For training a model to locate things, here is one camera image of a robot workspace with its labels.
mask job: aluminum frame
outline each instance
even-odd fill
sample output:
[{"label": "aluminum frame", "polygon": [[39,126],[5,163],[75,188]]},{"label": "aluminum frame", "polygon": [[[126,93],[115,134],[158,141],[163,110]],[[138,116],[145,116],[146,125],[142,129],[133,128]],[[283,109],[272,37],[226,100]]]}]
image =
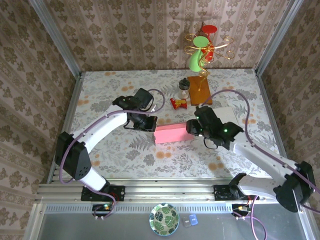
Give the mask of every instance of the aluminum frame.
[{"label": "aluminum frame", "polygon": [[280,136],[280,132],[279,132],[279,129],[278,129],[278,126],[277,126],[277,123],[276,123],[276,119],[275,119],[274,113],[272,111],[272,108],[271,108],[271,105],[270,105],[270,101],[269,101],[269,98],[268,98],[264,83],[262,81],[261,75],[259,73],[256,73],[255,76],[256,76],[256,80],[257,80],[259,88],[260,88],[260,92],[261,92],[261,95],[262,95],[262,99],[263,99],[263,102],[264,102],[266,113],[268,114],[268,117],[270,119],[271,128],[272,128],[272,131],[273,131],[273,134],[274,134],[274,139],[275,139],[276,145],[278,146],[279,154],[282,157],[287,158],[287,154],[286,154],[286,150],[285,150],[285,147],[284,147],[284,143],[282,142],[282,139],[281,139],[281,136]]},{"label": "aluminum frame", "polygon": [[[247,201],[215,201],[213,195],[213,185],[228,184],[230,179],[225,178],[112,178],[109,179],[112,185],[126,186],[126,198],[124,202],[118,203],[120,207],[136,206],[137,208],[148,207],[150,204],[159,202],[170,202],[176,205],[188,205],[195,208],[203,206],[216,206],[221,204],[246,204]],[[33,205],[31,217],[29,219],[24,240],[36,240],[40,233],[44,214],[52,214],[52,211],[46,213],[48,206],[63,206],[64,211],[56,212],[67,213],[70,208],[92,206],[92,204],[104,204],[105,202],[83,202],[81,201],[81,192],[83,186],[77,182],[69,185],[63,185],[57,181],[51,184],[40,184]],[[265,198],[256,202],[256,204],[275,204],[276,201]],[[304,209],[297,213],[304,230],[304,234],[309,240],[319,239],[320,234],[314,220],[313,214]]]},{"label": "aluminum frame", "polygon": [[304,0],[291,0],[288,3],[282,18],[276,26],[274,33],[272,34],[272,37],[255,68],[259,76],[262,75],[272,56],[275,54],[279,44],[281,43],[281,40],[284,38],[290,24],[294,20],[303,2]]},{"label": "aluminum frame", "polygon": [[40,21],[43,23],[46,31],[49,33],[52,41],[56,45],[73,76],[77,79],[81,74],[81,70],[61,31],[57,27],[55,20],[51,16],[50,11],[46,6],[46,2],[47,1],[43,0],[30,0],[30,4],[34,8],[36,14],[39,16]]},{"label": "aluminum frame", "polygon": [[[74,89],[72,92],[72,97],[71,97],[71,100],[69,103],[68,110],[65,115],[65,119],[64,119],[64,123],[63,123],[61,132],[69,132],[71,129],[72,122],[73,122],[74,115],[75,115],[76,108],[77,108],[77,102],[78,102],[80,93],[82,91],[82,85],[84,83],[85,77],[86,77],[86,73],[85,72],[81,73],[81,75],[78,77],[78,79],[75,82]],[[53,156],[50,171],[49,171],[49,174],[48,174],[48,177],[46,180],[47,184],[51,183],[52,178],[54,176],[54,172],[55,172],[56,168],[59,167],[56,165],[56,163],[54,161],[55,156],[56,155]]]}]

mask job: pink block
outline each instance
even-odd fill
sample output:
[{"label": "pink block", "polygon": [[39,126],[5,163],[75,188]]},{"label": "pink block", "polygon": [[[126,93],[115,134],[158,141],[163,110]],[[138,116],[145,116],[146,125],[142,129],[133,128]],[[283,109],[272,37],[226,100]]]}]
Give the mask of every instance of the pink block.
[{"label": "pink block", "polygon": [[186,126],[186,122],[157,126],[154,132],[155,143],[163,144],[194,139],[193,135],[187,133]]}]

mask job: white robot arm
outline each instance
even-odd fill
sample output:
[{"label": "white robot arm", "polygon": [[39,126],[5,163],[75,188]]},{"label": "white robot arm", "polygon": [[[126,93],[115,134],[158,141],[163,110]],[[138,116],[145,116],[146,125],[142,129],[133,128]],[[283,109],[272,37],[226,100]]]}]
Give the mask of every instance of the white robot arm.
[{"label": "white robot arm", "polygon": [[[229,183],[229,192],[226,192],[226,195],[231,193],[234,199],[250,195],[271,198],[287,210],[298,212],[314,192],[313,188],[290,170],[294,169],[315,184],[312,167],[307,162],[298,164],[257,141],[249,140],[241,127],[232,122],[222,123],[208,106],[197,107],[194,115],[196,119],[189,120],[186,125],[189,134],[203,136],[213,141],[217,147],[222,146],[246,157],[271,176],[258,178],[239,173]],[[281,159],[283,164],[273,158]]]},{"label": "white robot arm", "polygon": [[108,193],[110,183],[92,168],[89,153],[112,130],[129,121],[133,122],[134,130],[154,132],[157,117],[147,116],[144,110],[151,100],[153,102],[153,96],[140,88],[134,96],[115,99],[100,117],[73,134],[61,133],[57,140],[55,162],[74,180],[94,191]]}]

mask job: wall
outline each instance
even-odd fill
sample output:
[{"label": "wall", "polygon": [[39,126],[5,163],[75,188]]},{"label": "wall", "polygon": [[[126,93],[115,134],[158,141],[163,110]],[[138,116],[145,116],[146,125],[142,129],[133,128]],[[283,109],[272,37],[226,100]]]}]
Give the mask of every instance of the wall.
[{"label": "wall", "polygon": [[[288,157],[310,163],[319,187],[320,1],[303,2],[262,80]],[[311,203],[320,209],[320,196]]]},{"label": "wall", "polygon": [[[213,41],[235,38],[232,60],[208,67],[253,68],[288,0],[48,0],[81,71],[186,68],[190,42],[202,22],[218,27]],[[226,54],[223,48],[217,50]]]},{"label": "wall", "polygon": [[28,1],[0,1],[0,239],[22,239],[75,79]]}]

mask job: green plate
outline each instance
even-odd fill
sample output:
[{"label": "green plate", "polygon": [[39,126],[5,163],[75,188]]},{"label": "green plate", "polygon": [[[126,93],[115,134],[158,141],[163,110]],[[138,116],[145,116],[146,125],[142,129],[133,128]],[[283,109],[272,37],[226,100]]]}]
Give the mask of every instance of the green plate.
[{"label": "green plate", "polygon": [[151,229],[159,236],[173,234],[180,222],[177,210],[169,203],[161,203],[155,206],[150,215],[149,223]]}]

